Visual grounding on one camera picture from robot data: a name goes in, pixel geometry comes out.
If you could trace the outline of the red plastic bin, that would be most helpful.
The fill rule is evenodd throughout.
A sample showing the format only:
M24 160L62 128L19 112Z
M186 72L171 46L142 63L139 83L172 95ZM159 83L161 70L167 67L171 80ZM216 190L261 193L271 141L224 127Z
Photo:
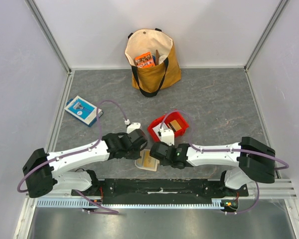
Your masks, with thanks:
M154 142L160 141L160 125L164 119L165 115L155 119L149 124L147 130L150 136L153 138ZM183 118L179 112L171 113L162 125L163 129L171 129L174 132L174 137L183 136L186 130L189 128L189 124Z

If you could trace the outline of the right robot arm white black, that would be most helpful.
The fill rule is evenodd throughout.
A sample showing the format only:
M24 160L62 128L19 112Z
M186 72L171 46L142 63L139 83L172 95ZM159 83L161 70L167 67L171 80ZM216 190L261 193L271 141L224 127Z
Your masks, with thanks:
M202 165L231 166L218 183L218 190L224 196L230 196L243 185L255 181L272 184L275 182L274 149L251 138L243 137L241 142L201 146L182 143L178 146L156 142L149 155L162 166L177 169Z

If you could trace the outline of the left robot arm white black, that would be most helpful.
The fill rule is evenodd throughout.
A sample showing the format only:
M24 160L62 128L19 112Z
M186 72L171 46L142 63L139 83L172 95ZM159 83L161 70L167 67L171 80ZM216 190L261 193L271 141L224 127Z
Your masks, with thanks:
M60 152L36 149L22 168L24 177L17 191L39 198L53 190L79 190L93 196L100 184L94 173L74 172L75 168L111 159L136 160L147 146L148 139L137 128L126 133L109 133L90 144Z

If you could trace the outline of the white card stack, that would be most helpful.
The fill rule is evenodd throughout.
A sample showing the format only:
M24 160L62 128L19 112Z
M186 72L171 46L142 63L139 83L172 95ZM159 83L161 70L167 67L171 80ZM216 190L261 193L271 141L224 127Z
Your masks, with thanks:
M157 137L160 137L160 124L152 128Z

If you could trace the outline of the gold card in bin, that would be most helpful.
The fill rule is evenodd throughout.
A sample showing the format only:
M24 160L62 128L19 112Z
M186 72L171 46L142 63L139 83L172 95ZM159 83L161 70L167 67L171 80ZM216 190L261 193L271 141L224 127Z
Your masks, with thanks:
M170 121L167 126L172 129L174 132L182 130L181 125L178 123L177 120Z

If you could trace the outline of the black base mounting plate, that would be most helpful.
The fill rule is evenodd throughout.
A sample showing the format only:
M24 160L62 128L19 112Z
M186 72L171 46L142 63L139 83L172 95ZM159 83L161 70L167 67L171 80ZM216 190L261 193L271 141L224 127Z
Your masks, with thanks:
M104 179L82 192L102 196L104 204L209 204L212 199L249 196L247 185L238 190L208 179Z

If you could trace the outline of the blue razor package box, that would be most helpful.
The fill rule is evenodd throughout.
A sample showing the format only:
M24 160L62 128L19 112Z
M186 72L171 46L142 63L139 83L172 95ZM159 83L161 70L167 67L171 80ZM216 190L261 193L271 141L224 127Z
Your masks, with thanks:
M80 96L71 98L64 110L88 127L91 127L97 121L97 117L103 115L100 108Z

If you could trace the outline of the mustard canvas tote bag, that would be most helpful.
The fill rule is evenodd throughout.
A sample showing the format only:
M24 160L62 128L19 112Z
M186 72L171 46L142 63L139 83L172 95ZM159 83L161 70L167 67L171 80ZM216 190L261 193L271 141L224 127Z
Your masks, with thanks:
M166 55L163 63L150 68L138 68L135 58L158 50L159 56ZM171 87L181 80L181 69L176 56L174 40L160 29L140 29L128 36L125 56L132 69L132 86L145 97L151 98L162 89Z

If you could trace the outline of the orange snack box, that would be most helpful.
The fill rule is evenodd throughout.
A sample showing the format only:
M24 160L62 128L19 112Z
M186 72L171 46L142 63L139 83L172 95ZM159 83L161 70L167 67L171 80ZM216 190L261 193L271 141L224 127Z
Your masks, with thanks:
M155 61L151 52L144 53L135 58L135 64L138 68L150 68L155 66Z

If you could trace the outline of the white item in bag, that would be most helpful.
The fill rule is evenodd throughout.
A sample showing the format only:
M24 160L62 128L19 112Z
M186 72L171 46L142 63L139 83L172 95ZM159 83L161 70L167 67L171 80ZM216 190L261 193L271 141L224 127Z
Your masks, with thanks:
M158 58L158 64L161 64L164 62L164 60L167 58L166 55L161 55L159 58Z

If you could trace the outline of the brown item in bag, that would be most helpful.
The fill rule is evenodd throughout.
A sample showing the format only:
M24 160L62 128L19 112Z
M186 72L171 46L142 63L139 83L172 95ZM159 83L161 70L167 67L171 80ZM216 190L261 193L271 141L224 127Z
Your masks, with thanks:
M158 50L155 51L155 55L153 56L154 62L156 65L159 64L159 52Z

